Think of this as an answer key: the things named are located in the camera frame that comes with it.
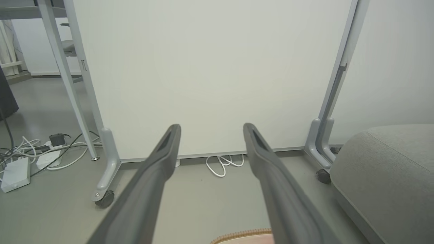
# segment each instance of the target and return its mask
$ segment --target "desk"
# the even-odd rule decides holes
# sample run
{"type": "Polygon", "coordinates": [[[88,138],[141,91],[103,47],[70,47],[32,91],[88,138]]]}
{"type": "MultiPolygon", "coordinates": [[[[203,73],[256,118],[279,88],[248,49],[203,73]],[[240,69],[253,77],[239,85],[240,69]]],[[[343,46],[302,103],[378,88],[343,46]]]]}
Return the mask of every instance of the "desk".
{"type": "Polygon", "coordinates": [[[88,126],[83,117],[81,105],[77,99],[77,93],[73,87],[71,72],[69,71],[66,56],[63,52],[59,30],[56,27],[56,17],[67,17],[63,0],[38,0],[37,2],[33,0],[3,0],[0,3],[0,20],[42,18],[51,49],[53,50],[62,80],[65,83],[74,113],[76,114],[80,129],[88,145],[92,160],[95,161],[99,159],[99,156],[93,146],[88,126]]]}
{"type": "Polygon", "coordinates": [[[110,205],[113,198],[110,198],[109,191],[107,191],[110,183],[112,182],[117,170],[121,163],[117,155],[116,147],[114,145],[113,135],[110,130],[104,129],[101,114],[99,112],[98,103],[96,101],[95,91],[93,89],[89,69],[87,68],[86,56],[81,41],[79,26],[75,14],[74,4],[72,0],[2,0],[0,2],[0,20],[4,19],[22,19],[22,18],[42,18],[45,30],[47,32],[48,40],[51,49],[53,50],[54,58],[56,59],[57,66],[60,71],[60,76],[71,101],[74,113],[76,114],[79,122],[80,129],[83,133],[85,141],[88,145],[89,152],[92,156],[92,161],[98,160],[99,156],[96,154],[95,147],[92,143],[91,135],[88,126],[84,120],[83,112],[80,103],[77,99],[76,91],[73,87],[73,80],[71,72],[69,71],[66,56],[60,41],[59,30],[56,26],[55,17],[68,17],[70,24],[72,40],[77,52],[77,58],[80,62],[80,69],[82,72],[83,82],[91,103],[92,113],[95,119],[98,132],[101,136],[102,144],[107,154],[107,168],[101,177],[95,191],[91,196],[91,200],[98,206],[110,205]]]}

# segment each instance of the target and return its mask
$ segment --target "gray floor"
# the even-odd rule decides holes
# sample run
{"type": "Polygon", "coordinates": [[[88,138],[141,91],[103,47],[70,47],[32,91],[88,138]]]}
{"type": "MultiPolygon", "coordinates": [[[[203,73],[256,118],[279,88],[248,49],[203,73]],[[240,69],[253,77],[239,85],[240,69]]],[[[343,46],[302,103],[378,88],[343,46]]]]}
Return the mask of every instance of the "gray floor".
{"type": "MultiPolygon", "coordinates": [[[[86,120],[95,129],[84,86],[75,86],[86,120]]],[[[11,88],[20,106],[19,112],[8,119],[16,143],[21,141],[21,135],[48,140],[50,134],[58,132],[80,133],[60,79],[32,79],[11,88]]],[[[0,123],[0,147],[8,146],[6,130],[0,123]]],[[[81,152],[72,149],[62,161],[68,163],[81,152]]],[[[0,242],[85,243],[107,212],[90,201],[105,169],[105,157],[101,149],[99,152],[102,157],[98,161],[90,161],[86,154],[68,168],[32,177],[30,185],[6,194],[0,191],[0,242]]],[[[330,186],[315,180],[316,166],[302,152],[283,152],[279,156],[342,243],[366,243],[337,205],[330,186]]],[[[116,195],[139,166],[121,166],[110,187],[116,195]]],[[[221,170],[217,163],[211,167],[221,170]]],[[[240,168],[227,167],[227,175],[217,178],[204,164],[204,158],[183,159],[166,183],[153,243],[207,244],[223,234],[268,227],[260,185],[248,161],[240,168]]]]}

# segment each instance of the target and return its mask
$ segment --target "gray cushion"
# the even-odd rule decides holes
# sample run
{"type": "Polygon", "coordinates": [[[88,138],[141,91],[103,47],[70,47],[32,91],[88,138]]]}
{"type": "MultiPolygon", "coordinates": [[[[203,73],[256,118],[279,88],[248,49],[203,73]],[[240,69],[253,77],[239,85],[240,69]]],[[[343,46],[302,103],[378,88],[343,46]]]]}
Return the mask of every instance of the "gray cushion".
{"type": "Polygon", "coordinates": [[[384,243],[434,243],[433,170],[434,125],[392,125],[353,136],[330,177],[384,243]]]}

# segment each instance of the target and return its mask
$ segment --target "caster wheel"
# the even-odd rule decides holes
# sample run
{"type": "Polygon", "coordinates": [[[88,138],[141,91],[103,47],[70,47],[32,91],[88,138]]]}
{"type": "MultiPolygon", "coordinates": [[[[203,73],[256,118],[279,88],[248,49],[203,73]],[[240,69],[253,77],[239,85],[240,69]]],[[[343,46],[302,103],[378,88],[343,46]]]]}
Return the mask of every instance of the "caster wheel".
{"type": "Polygon", "coordinates": [[[320,169],[316,172],[316,178],[319,182],[324,184],[329,184],[331,182],[329,173],[324,169],[320,169]]]}
{"type": "Polygon", "coordinates": [[[110,206],[110,204],[112,204],[114,199],[115,199],[115,194],[113,193],[112,190],[108,190],[105,192],[101,200],[96,201],[95,204],[99,207],[106,208],[110,206]]]}

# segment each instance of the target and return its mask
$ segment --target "wall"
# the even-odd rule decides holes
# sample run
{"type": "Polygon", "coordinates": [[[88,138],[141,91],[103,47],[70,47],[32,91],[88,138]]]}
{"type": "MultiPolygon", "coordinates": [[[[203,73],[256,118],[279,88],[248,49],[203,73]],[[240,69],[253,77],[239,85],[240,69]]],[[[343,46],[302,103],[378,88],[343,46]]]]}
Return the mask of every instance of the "wall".
{"type": "MultiPolygon", "coordinates": [[[[51,50],[42,19],[12,20],[16,37],[20,43],[27,69],[33,76],[60,75],[51,50]]],[[[72,40],[71,31],[61,23],[68,23],[67,18],[56,18],[61,40],[72,40]]],[[[73,75],[81,75],[77,57],[66,58],[73,75]]]]}
{"type": "Polygon", "coordinates": [[[172,123],[179,155],[304,146],[350,0],[74,0],[104,126],[147,157],[172,123]]]}
{"type": "Polygon", "coordinates": [[[330,144],[381,125],[434,124],[434,2],[371,1],[330,144]]]}

